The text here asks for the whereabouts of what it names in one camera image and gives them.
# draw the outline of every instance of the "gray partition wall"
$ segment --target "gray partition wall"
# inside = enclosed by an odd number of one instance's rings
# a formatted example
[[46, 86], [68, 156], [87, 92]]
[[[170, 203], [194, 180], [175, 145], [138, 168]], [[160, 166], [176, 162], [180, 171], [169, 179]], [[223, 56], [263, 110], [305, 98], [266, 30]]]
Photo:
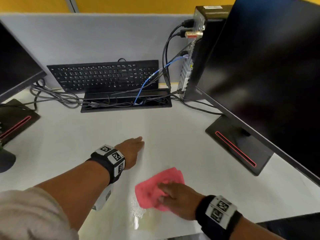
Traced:
[[[47, 72], [50, 87], [59, 87], [47, 65], [113, 62], [119, 58], [159, 60], [170, 32], [192, 15], [167, 14], [8, 14], [0, 20]], [[170, 41], [171, 59], [185, 38]], [[182, 61], [170, 66], [178, 82]]]

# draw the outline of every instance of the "monitor screen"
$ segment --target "monitor screen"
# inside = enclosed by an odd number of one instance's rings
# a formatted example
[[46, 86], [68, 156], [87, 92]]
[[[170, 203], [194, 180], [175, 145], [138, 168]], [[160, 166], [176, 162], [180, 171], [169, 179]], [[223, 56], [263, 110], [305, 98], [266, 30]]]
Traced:
[[0, 23], [0, 102], [46, 74]]
[[197, 88], [275, 153], [320, 177], [320, 6], [236, 0]]

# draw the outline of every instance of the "wristband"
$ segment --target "wristband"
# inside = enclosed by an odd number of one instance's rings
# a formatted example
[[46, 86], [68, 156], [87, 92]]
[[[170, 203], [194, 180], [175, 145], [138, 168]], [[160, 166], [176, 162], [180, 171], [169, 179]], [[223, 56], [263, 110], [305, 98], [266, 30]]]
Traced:
[[126, 159], [122, 153], [110, 145], [103, 145], [97, 149], [87, 161], [95, 161], [108, 170], [109, 184], [113, 184], [120, 178], [126, 166]]
[[229, 240], [242, 214], [222, 196], [209, 195], [201, 200], [195, 218], [210, 239]]

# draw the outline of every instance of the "keyboard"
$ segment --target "keyboard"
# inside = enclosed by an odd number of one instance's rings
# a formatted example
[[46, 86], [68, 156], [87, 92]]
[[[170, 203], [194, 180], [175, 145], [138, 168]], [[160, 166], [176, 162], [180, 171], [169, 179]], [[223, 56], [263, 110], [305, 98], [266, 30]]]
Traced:
[[[146, 79], [159, 69], [159, 61], [121, 61], [47, 67], [66, 92], [123, 92], [141, 88]], [[157, 88], [158, 81], [155, 81], [146, 89]]]

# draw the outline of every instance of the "white desk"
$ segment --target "white desk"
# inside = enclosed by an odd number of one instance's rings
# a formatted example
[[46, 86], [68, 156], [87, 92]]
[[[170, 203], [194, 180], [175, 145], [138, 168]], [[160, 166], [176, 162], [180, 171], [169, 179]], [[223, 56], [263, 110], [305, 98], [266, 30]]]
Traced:
[[[27, 91], [16, 97], [33, 99]], [[181, 170], [186, 184], [200, 193], [225, 196], [253, 222], [320, 212], [320, 188], [283, 159], [274, 155], [254, 177], [205, 133], [217, 115], [172, 103], [172, 108], [98, 113], [40, 103], [42, 118], [6, 146], [17, 161], [0, 174], [0, 191], [26, 189], [82, 163], [100, 145], [143, 136], [143, 159], [122, 174], [104, 208], [90, 213], [80, 239], [155, 240], [201, 232], [196, 222], [143, 211], [135, 203], [134, 186], [170, 167]], [[142, 215], [137, 230], [134, 213]]]

